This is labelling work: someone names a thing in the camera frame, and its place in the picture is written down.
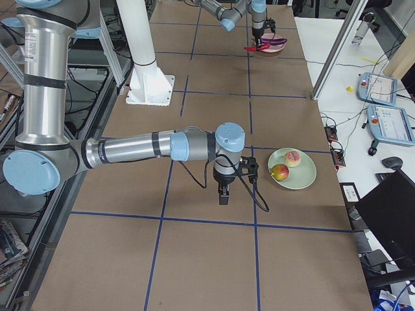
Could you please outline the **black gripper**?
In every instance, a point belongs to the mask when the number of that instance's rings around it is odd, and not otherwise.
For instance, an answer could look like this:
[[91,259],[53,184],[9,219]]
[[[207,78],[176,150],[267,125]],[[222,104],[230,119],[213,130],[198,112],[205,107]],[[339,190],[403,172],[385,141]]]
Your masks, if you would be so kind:
[[233,174],[225,175],[214,171],[213,177],[218,183],[219,204],[227,205],[230,197],[230,184],[234,182],[235,176]]
[[261,37],[263,35],[263,29],[262,28],[254,28],[252,27],[252,36],[255,38],[255,50],[260,51],[262,48],[262,41]]

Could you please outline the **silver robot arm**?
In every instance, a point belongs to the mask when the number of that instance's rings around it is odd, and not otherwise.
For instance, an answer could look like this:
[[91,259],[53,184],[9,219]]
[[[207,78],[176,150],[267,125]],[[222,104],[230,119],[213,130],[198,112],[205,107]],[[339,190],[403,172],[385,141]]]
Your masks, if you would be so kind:
[[267,17],[267,4],[265,0],[237,1],[233,8],[226,8],[214,0],[196,0],[191,2],[215,16],[220,21],[220,25],[228,32],[235,28],[238,21],[246,13],[249,13],[252,20],[251,27],[255,41],[255,51],[261,50],[261,37],[264,34]]
[[67,58],[77,31],[98,36],[98,1],[18,1],[17,17],[25,27],[23,130],[16,150],[3,164],[8,183],[23,194],[54,190],[80,172],[112,163],[169,157],[214,164],[219,202],[227,204],[230,184],[240,174],[244,130],[235,123],[214,132],[190,126],[135,137],[71,140],[64,134]]

